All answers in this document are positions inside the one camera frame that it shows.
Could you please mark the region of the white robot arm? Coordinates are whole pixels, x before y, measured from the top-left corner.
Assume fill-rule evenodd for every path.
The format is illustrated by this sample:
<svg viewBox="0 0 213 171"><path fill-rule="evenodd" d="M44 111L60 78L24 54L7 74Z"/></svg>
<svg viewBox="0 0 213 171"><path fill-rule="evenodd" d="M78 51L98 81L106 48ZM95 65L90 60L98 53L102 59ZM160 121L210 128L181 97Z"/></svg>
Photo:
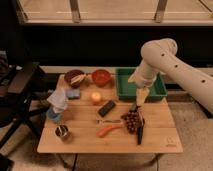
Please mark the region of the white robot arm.
<svg viewBox="0 0 213 171"><path fill-rule="evenodd" d="M177 44L170 38L145 43L142 62L134 73L137 87L150 87L162 71L213 114L213 77L182 62L176 53Z"/></svg>

